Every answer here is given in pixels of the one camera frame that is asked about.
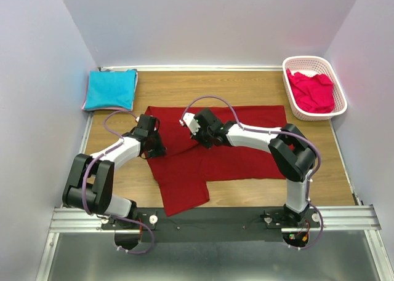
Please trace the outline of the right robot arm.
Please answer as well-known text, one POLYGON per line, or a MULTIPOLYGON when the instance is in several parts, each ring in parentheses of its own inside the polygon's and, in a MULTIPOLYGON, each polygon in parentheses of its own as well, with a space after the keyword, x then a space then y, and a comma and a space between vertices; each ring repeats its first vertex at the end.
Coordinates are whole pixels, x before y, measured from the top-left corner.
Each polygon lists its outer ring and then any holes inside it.
POLYGON ((185 113, 183 126, 193 140, 207 149, 213 146, 244 147, 271 154, 287 183, 287 197, 278 216, 266 213, 277 224, 296 227, 305 221, 308 185, 317 158, 313 147, 293 124, 264 128, 242 124, 239 120, 223 123, 209 108, 197 114, 185 113))

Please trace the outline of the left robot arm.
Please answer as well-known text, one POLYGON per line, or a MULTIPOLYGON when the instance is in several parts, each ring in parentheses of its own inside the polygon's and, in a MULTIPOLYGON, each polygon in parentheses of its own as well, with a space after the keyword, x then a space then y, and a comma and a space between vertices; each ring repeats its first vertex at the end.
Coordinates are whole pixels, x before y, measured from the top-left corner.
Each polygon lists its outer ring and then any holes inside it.
POLYGON ((132 159, 166 155, 159 128, 158 118, 142 114, 137 118, 137 125, 119 135, 113 145, 91 155, 78 154, 63 190, 63 204, 89 215, 107 216, 124 229, 138 225, 137 203, 113 193, 114 175, 132 159))

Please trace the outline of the dark red t-shirt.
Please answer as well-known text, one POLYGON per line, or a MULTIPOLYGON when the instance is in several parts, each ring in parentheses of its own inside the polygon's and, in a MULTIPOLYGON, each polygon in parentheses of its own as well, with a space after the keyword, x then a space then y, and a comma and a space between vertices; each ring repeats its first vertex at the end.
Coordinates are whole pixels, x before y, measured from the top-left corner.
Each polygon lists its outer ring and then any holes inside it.
POLYGON ((181 127, 183 108, 149 106, 145 113, 159 119, 166 155, 148 160, 158 182, 164 211, 173 216, 209 201, 208 181, 282 179, 272 156, 258 149, 213 146, 207 149, 181 127))

